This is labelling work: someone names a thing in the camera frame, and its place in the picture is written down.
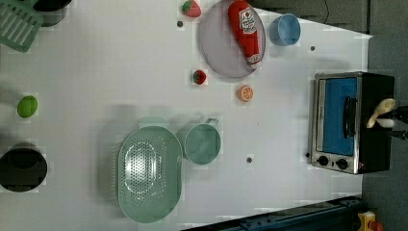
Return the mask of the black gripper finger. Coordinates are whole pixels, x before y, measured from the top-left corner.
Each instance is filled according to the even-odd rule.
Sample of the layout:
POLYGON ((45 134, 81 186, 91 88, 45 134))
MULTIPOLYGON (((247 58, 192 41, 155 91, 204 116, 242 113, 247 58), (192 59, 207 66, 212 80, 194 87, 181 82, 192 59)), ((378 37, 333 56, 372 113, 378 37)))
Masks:
POLYGON ((400 121, 408 121, 408 106, 397 107, 394 110, 391 110, 384 115, 381 115, 380 118, 396 119, 400 121))
POLYGON ((394 138, 399 138, 401 140, 406 140, 407 139, 407 131, 406 130, 392 131, 391 136, 394 137, 394 138))

